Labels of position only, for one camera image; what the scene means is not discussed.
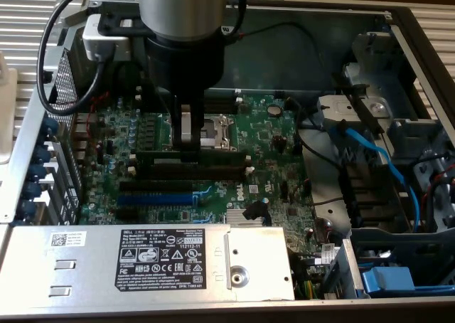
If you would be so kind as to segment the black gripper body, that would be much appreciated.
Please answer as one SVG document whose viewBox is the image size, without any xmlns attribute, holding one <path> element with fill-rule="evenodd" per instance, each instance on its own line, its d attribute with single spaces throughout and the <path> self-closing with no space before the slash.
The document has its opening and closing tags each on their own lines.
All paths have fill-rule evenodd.
<svg viewBox="0 0 455 323">
<path fill-rule="evenodd" d="M 225 39 L 212 34 L 199 41 L 180 42 L 158 36 L 144 41 L 150 78 L 182 103 L 201 101 L 205 90 L 223 76 Z"/>
</svg>

